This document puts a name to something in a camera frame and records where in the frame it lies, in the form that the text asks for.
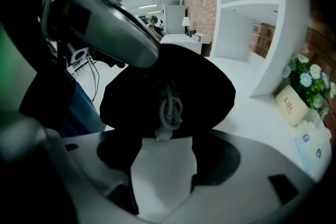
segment white shelf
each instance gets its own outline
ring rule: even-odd
[[[248,52],[246,60],[233,60],[222,57],[208,57],[208,60],[218,66],[221,71],[229,78],[237,91],[251,92],[252,85],[258,79],[264,58]]]
[[[275,25],[278,17],[279,0],[240,0],[223,4],[220,7],[260,23]]]
[[[258,71],[244,78],[242,81],[246,83],[240,85],[250,97],[273,93],[283,80],[284,67],[305,42],[309,0],[217,0],[217,3],[220,8],[216,13],[211,57],[247,64],[254,23],[276,26],[266,59]]]

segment blue flower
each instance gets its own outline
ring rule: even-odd
[[[329,108],[324,108],[321,113],[321,119],[324,121],[324,117],[329,113]]]
[[[311,86],[311,81],[312,81],[311,75],[309,75],[308,73],[302,73],[300,75],[300,83],[303,86],[305,87]]]
[[[325,87],[329,89],[329,78],[328,75],[324,72],[322,72],[322,79],[324,81]]]
[[[317,157],[317,158],[320,158],[320,157],[321,157],[321,150],[320,150],[320,149],[318,149],[318,150],[316,151],[316,157]]]
[[[291,72],[292,72],[292,70],[291,70],[290,66],[286,66],[282,75],[284,76],[285,79],[287,79]]]
[[[296,63],[295,62],[290,62],[288,66],[289,66],[291,71],[294,71],[296,69]]]
[[[313,97],[313,107],[319,109],[323,104],[323,97],[319,93]]]
[[[305,134],[303,136],[303,141],[307,142],[309,140],[309,135],[308,134]]]

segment fluorescent light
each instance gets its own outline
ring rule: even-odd
[[[157,4],[152,4],[152,5],[146,5],[146,6],[140,6],[139,8],[150,8],[150,7],[157,7]]]

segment white box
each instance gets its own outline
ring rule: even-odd
[[[211,42],[211,36],[206,35],[206,34],[202,34],[202,33],[196,33],[193,35],[193,39],[197,40],[199,42]]]

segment black cloth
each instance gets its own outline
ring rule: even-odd
[[[160,125],[156,85],[161,78],[174,82],[183,105],[183,122],[173,138],[213,128],[234,105],[235,88],[220,69],[189,49],[161,44],[160,57],[152,68],[128,66],[106,86],[100,106],[102,122],[155,137],[154,130]]]
[[[163,37],[163,34],[162,34],[161,30],[160,30],[157,26],[155,26],[155,25],[154,25],[154,30],[155,30],[155,32],[157,32],[161,37]]]
[[[42,34],[40,0],[2,0],[1,22],[12,42],[37,71],[20,112],[59,130],[69,111],[75,79],[61,67]]]

